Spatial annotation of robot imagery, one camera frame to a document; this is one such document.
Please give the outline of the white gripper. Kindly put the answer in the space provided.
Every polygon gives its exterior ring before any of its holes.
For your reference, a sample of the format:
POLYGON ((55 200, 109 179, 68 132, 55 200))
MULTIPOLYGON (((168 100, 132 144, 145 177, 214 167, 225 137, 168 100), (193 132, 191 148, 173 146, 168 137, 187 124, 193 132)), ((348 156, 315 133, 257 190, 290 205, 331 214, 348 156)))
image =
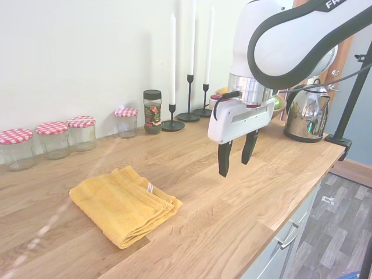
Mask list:
POLYGON ((270 98, 259 108, 247 108, 236 99, 215 105, 210 117, 208 137, 220 144, 218 147, 219 174, 226 177, 230 165, 233 140, 246 135, 241 162, 248 164, 254 150, 259 129, 267 126, 274 110, 275 99, 270 98))

